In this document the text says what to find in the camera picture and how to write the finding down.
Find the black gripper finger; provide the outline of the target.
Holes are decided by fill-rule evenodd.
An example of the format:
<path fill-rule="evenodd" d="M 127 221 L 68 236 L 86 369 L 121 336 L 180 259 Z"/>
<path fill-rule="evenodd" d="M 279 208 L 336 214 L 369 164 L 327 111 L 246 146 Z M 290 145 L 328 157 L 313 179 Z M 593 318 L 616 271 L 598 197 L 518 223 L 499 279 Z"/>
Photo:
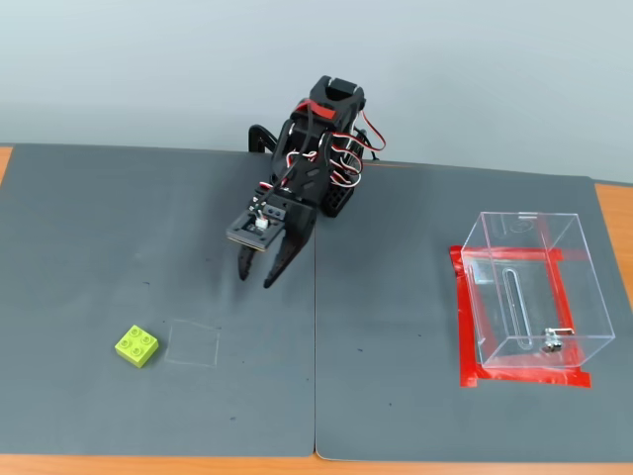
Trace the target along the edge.
<path fill-rule="evenodd" d="M 258 250 L 243 244 L 238 252 L 237 270 L 241 281 L 245 281 L 250 273 L 253 258 Z"/>
<path fill-rule="evenodd" d="M 273 266 L 264 280 L 263 287 L 270 288 L 280 275 L 286 270 L 293 259 L 300 253 L 309 241 L 313 232 L 313 222 L 305 227 L 286 228 L 285 235 L 278 253 L 275 256 Z"/>

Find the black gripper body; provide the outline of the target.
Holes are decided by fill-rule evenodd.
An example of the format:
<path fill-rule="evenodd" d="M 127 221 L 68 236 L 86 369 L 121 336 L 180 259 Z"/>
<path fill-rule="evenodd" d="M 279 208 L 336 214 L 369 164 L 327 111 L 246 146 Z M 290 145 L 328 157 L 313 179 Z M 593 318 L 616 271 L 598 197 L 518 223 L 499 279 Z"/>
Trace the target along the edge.
<path fill-rule="evenodd" d="M 255 191 L 249 212 L 256 218 L 266 218 L 284 228 L 312 229 L 316 223 L 316 208 L 285 188 L 260 184 Z"/>

